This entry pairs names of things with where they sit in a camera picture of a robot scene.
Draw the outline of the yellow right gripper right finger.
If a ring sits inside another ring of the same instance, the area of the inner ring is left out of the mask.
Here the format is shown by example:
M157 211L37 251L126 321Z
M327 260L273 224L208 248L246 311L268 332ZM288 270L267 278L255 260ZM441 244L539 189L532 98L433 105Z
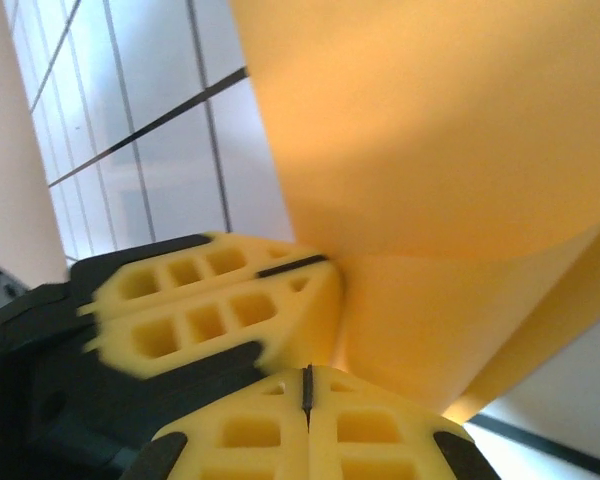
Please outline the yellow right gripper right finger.
M463 427L335 368L307 367L309 480L495 480Z

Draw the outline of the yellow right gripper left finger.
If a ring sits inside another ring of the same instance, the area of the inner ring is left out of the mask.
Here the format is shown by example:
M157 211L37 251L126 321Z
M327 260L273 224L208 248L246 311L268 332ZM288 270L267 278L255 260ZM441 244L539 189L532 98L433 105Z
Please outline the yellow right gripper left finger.
M120 480L308 480L303 371L260 380L159 429Z

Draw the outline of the yellow cloth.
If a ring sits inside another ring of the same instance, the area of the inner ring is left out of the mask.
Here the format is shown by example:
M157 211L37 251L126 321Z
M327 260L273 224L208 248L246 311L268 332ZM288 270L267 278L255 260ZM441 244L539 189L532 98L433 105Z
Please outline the yellow cloth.
M457 422L600 319L600 0L231 0L340 367Z

